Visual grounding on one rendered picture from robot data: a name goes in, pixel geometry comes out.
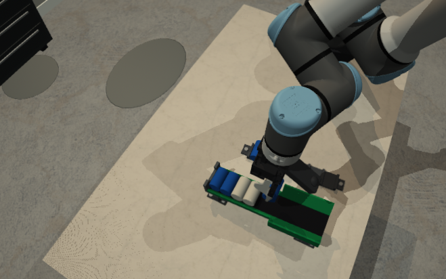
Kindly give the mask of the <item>blue plastic bar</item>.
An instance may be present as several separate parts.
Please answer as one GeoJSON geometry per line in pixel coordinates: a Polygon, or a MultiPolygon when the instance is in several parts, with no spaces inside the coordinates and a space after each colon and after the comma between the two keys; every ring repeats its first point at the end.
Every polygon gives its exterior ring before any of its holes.
{"type": "Polygon", "coordinates": [[[254,145],[254,148],[252,149],[252,152],[251,152],[251,154],[250,154],[250,159],[251,160],[255,160],[255,157],[256,157],[256,155],[258,154],[258,150],[257,150],[257,147],[258,147],[258,145],[260,144],[260,142],[261,142],[261,140],[257,140],[256,141],[256,143],[255,143],[255,145],[254,145]]]}
{"type": "MultiPolygon", "coordinates": [[[[277,196],[278,196],[278,194],[279,194],[279,192],[280,192],[280,190],[282,188],[283,183],[284,183],[284,179],[282,180],[281,184],[278,185],[277,190],[275,191],[275,194],[273,195],[273,198],[269,202],[275,202],[275,200],[276,200],[276,198],[277,198],[277,196]]],[[[265,194],[263,194],[262,197],[264,199],[266,199],[266,195],[265,194]]]]}
{"type": "Polygon", "coordinates": [[[226,196],[231,196],[239,178],[240,176],[237,173],[230,171],[220,188],[220,192],[226,196]]]}
{"type": "Polygon", "coordinates": [[[219,192],[228,174],[228,170],[224,169],[223,167],[219,167],[210,181],[209,187],[219,192]]]}

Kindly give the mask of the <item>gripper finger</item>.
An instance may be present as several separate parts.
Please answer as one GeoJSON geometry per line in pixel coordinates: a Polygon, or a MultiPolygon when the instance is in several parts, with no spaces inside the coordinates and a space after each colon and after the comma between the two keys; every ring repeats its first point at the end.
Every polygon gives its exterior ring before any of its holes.
{"type": "Polygon", "coordinates": [[[270,201],[273,198],[273,195],[275,194],[278,185],[279,181],[275,181],[274,183],[273,181],[270,181],[268,179],[265,179],[263,183],[257,183],[257,182],[254,183],[254,187],[266,195],[265,199],[266,202],[270,201]]]}

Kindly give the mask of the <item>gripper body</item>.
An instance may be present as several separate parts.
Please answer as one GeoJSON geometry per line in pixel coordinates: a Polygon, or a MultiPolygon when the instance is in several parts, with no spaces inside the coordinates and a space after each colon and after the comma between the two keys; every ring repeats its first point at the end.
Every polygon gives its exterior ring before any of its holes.
{"type": "MultiPolygon", "coordinates": [[[[264,138],[264,136],[263,136],[264,138]]],[[[258,154],[255,157],[254,162],[252,163],[250,174],[261,178],[261,179],[268,179],[270,181],[275,182],[276,180],[280,181],[279,185],[281,184],[285,174],[279,170],[278,166],[271,163],[263,154],[262,150],[262,143],[263,138],[260,142],[260,144],[257,147],[258,154]],[[261,151],[261,152],[260,152],[261,151]]]]}

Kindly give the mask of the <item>cream plastic bar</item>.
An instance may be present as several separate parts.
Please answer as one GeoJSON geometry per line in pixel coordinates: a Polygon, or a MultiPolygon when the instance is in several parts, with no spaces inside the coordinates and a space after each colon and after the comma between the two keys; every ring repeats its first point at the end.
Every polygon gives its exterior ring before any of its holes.
{"type": "MultiPolygon", "coordinates": [[[[259,190],[257,190],[254,187],[254,183],[257,181],[252,181],[249,185],[242,201],[246,203],[249,206],[254,206],[255,202],[257,201],[257,198],[259,197],[259,194],[261,193],[259,190]]],[[[258,183],[258,182],[257,182],[258,183]]]]}
{"type": "Polygon", "coordinates": [[[235,186],[235,188],[233,189],[233,192],[231,193],[231,197],[242,201],[249,185],[251,184],[251,181],[244,176],[241,176],[235,186]]]}

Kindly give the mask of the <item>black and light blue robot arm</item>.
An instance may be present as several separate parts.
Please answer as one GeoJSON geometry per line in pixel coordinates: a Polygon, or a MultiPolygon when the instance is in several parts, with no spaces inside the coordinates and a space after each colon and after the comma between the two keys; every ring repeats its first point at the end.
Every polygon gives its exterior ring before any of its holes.
{"type": "Polygon", "coordinates": [[[379,85],[413,68],[421,49],[446,37],[446,0],[424,0],[401,17],[386,17],[384,1],[294,3],[267,30],[301,86],[287,87],[273,99],[263,154],[309,194],[321,182],[300,159],[309,138],[362,91],[356,68],[339,62],[330,47],[346,45],[364,75],[379,85]]]}

